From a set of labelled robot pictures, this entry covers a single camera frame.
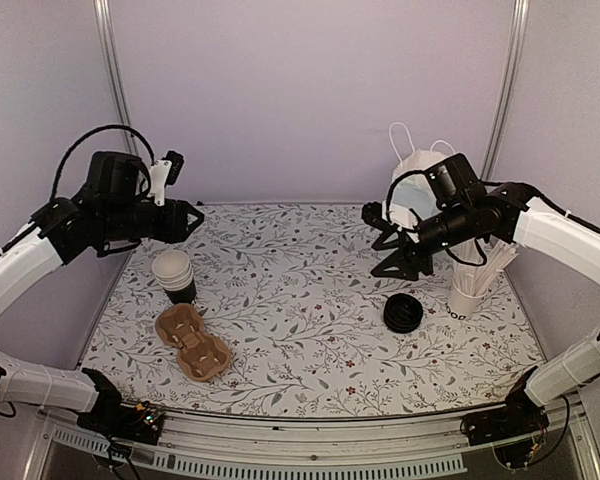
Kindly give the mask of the white paper bag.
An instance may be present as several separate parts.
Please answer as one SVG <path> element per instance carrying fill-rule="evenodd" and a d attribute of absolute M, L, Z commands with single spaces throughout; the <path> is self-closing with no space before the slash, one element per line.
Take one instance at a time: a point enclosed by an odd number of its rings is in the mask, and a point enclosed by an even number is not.
<path fill-rule="evenodd" d="M 393 129 L 395 127 L 401 127 L 406 132 L 411 148 L 410 153 L 406 156 L 399 152 L 394 141 Z M 416 148 L 409 129 L 402 122 L 393 122 L 389 126 L 388 134 L 391 146 L 398 158 L 398 164 L 392 173 L 393 180 L 407 172 L 424 171 L 456 153 L 453 146 L 445 140 L 436 140 L 429 148 Z M 438 212 L 435 195 L 424 176 L 410 176 L 400 182 L 394 190 L 391 199 L 390 217 L 392 222 L 401 227 L 413 230 L 419 219 L 427 219 Z"/>

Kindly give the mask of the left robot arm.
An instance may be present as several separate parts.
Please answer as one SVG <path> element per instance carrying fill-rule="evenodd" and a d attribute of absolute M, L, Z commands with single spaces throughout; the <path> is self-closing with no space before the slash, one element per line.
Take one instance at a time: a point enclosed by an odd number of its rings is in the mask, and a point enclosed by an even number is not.
<path fill-rule="evenodd" d="M 204 216 L 190 203 L 165 196 L 183 163 L 174 151 L 151 166 L 126 153 L 95 153 L 79 192 L 50 200 L 0 249 L 0 316 L 88 249 L 104 258 L 131 251 L 145 239 L 185 241 Z M 60 370 L 0 352 L 2 402 L 89 413 L 108 434 L 121 433 L 129 423 L 119 392 L 103 374 Z"/>

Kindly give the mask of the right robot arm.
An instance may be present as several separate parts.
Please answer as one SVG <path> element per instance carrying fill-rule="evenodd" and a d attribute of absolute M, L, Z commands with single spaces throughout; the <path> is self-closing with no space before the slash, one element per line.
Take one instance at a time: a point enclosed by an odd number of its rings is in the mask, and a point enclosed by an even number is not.
<path fill-rule="evenodd" d="M 362 208 L 363 221 L 381 232 L 373 249 L 390 253 L 373 276 L 415 281 L 431 274 L 434 254 L 468 240 L 496 238 L 543 253 L 600 286 L 600 229 L 568 214 L 535 187 L 483 182 L 461 153 L 421 174 L 434 194 L 437 215 L 409 227 L 392 212 L 394 191 L 408 173 L 391 183 L 384 202 Z M 507 395 L 508 406 L 498 412 L 497 427 L 517 436 L 534 422 L 535 408 L 599 376 L 600 328 L 525 373 Z"/>

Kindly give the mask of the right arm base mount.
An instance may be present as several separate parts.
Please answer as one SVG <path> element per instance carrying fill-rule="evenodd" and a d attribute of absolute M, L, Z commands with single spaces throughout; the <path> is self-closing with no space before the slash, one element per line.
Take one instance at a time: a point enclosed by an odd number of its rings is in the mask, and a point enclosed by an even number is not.
<path fill-rule="evenodd" d="M 548 427 L 549 419 L 543 408 L 502 406 L 465 415 L 460 432 L 471 446 L 496 443 L 493 448 L 496 460 L 514 470 L 532 463 Z"/>

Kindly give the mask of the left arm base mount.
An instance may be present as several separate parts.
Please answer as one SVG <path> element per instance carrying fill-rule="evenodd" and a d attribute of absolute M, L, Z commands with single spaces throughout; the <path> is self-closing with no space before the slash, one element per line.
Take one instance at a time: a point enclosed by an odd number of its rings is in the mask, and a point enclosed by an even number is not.
<path fill-rule="evenodd" d="M 107 439 L 123 439 L 157 445 L 164 424 L 164 412 L 149 401 L 129 406 L 117 397 L 98 398 L 90 412 L 77 416 L 77 426 Z"/>

